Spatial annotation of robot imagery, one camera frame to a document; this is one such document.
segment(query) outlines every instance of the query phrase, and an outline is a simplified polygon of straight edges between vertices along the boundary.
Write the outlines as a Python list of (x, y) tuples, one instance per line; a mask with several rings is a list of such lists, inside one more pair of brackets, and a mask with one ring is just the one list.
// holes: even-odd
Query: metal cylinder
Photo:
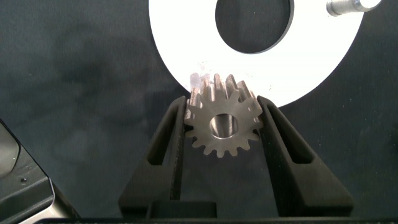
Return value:
[(380, 4), (381, 0), (329, 0), (326, 8), (332, 16), (351, 12), (368, 12)]

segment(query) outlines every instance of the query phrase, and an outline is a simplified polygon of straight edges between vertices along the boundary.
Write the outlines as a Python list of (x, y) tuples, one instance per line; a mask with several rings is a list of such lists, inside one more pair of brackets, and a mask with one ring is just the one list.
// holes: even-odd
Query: machine part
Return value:
[(78, 214), (0, 120), (0, 146), (15, 151), (13, 169), (0, 179), (0, 223), (33, 223)]
[(369, 12), (380, 4), (381, 0), (329, 0), (326, 8), (332, 16), (352, 12)]
[(280, 217), (349, 216), (354, 199), (273, 102), (260, 130)]
[(185, 124), (193, 126), (193, 130), (185, 135), (196, 137), (192, 146), (205, 146), (205, 155), (216, 150), (219, 158), (226, 151), (237, 156), (238, 147), (249, 150), (248, 140), (259, 140), (253, 131), (262, 128), (258, 118), (261, 113), (256, 97), (244, 81), (236, 84), (234, 77), (229, 75), (224, 85), (216, 74), (214, 84), (203, 79), (200, 90), (192, 89)]
[[(152, 202), (180, 199), (186, 102), (184, 96), (174, 100), (157, 127), (144, 158), (119, 198), (123, 216), (145, 217)], [(170, 157), (165, 162), (167, 151)]]
[(30, 224), (35, 223), (43, 219), (54, 219), (54, 218), (78, 218), (76, 210), (66, 201), (65, 197), (61, 194), (59, 189), (51, 182), (51, 188), (53, 190), (53, 202), (51, 205), (39, 213), (32, 215), (25, 219), (19, 224)]
[(334, 17), (327, 2), (291, 0), (282, 37), (253, 54), (238, 52), (221, 38), (215, 19), (217, 0), (150, 0), (149, 18), (163, 62), (186, 90), (199, 88), (205, 75), (219, 73), (224, 80), (234, 74), (255, 94), (283, 106), (317, 87), (354, 41), (363, 13)]
[(0, 179), (9, 174), (17, 162), (19, 144), (0, 123)]
[[(214, 94), (207, 91), (208, 97), (212, 96), (211, 98), (216, 99), (219, 92), (225, 95), (235, 92), (237, 85), (234, 86), (233, 83), (230, 77), (226, 82), (225, 91), (220, 91), (224, 86), (220, 85), (220, 79), (216, 77), (215, 84), (219, 88), (215, 89), (219, 91), (215, 91)], [(202, 110), (197, 107), (198, 105), (205, 106), (199, 100), (200, 93), (198, 91), (192, 91), (192, 93), (193, 96), (188, 102), (191, 104), (196, 102), (194, 107)], [(270, 172), (275, 202), (279, 216), (285, 217), (273, 218), (269, 221), (340, 222), (340, 220), (349, 220), (352, 222), (353, 220), (348, 218), (331, 217), (350, 214), (353, 209), (353, 198), (350, 193), (273, 102), (261, 96), (257, 101), (262, 110), (261, 119), (264, 123), (259, 134)], [(187, 147), (191, 144), (185, 141), (184, 130), (189, 127), (185, 126), (183, 121), (185, 118), (191, 119), (194, 116), (191, 111), (186, 110), (186, 102), (184, 96), (173, 101), (150, 140), (145, 156), (119, 199), (124, 218), (133, 222), (159, 222), (160, 218), (162, 222), (190, 222), (189, 220), (225, 222), (222, 219), (209, 219), (217, 217), (216, 203), (180, 200), (182, 154), (184, 145)], [(167, 151), (170, 151), (170, 159), (168, 163), (165, 163), (164, 157)], [(42, 223), (52, 222), (53, 220), (42, 221)]]

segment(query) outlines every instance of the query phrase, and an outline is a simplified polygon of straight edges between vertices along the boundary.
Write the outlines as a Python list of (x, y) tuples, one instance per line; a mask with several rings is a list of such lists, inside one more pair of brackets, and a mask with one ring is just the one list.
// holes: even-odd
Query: center hole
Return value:
[(218, 0), (216, 25), (232, 49), (258, 53), (282, 39), (290, 20), (289, 0)]
[(238, 122), (230, 114), (219, 114), (211, 119), (210, 131), (217, 138), (229, 138), (238, 132)]

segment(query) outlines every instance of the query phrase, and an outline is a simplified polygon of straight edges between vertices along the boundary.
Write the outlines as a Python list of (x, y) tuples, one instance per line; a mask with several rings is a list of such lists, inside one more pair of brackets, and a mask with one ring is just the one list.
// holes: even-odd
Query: white disc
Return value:
[(223, 41), (216, 26), (217, 0), (150, 0), (150, 26), (162, 60), (188, 91), (199, 86), (202, 76), (218, 73), (225, 80), (233, 74), (256, 95), (283, 106), (336, 68), (359, 29), (363, 13), (333, 17), (326, 2), (291, 0), (284, 36), (256, 54), (238, 52)]

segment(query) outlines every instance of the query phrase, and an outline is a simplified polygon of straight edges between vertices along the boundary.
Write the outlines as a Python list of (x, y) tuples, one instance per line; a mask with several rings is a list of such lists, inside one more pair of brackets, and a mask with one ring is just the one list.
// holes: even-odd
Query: black surface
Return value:
[(21, 222), (54, 199), (49, 178), (23, 147), (16, 160), (13, 170), (0, 179), (0, 223)]
[(273, 102), (257, 97), (260, 129), (280, 217), (349, 216), (353, 197)]
[(262, 52), (282, 37), (290, 8), (290, 0), (219, 0), (215, 15), (218, 33), (232, 49)]
[(184, 96), (173, 101), (159, 123), (144, 157), (120, 196), (123, 216), (146, 210), (158, 200), (180, 199), (186, 103)]
[(186, 219), (140, 219), (131, 221), (121, 221), (117, 219), (84, 219), (84, 220), (65, 220), (65, 219), (46, 219), (41, 220), (37, 223), (394, 223), (396, 219), (367, 219), (358, 220), (354, 218), (330, 218), (330, 217), (289, 217), (289, 218), (262, 218), (255, 220), (242, 220), (242, 219), (224, 219), (224, 220), (214, 220), (213, 218), (186, 218)]
[(157, 201), (149, 208), (147, 218), (217, 218), (214, 202)]
[[(398, 214), (397, 9), (383, 0), (367, 13), (337, 69), (281, 108), (351, 192), (354, 217)], [(145, 1), (0, 2), (0, 117), (82, 217), (120, 216), (150, 137), (187, 94), (156, 51)], [(182, 198), (215, 198), (222, 217), (274, 217), (260, 152), (220, 160), (188, 147)]]

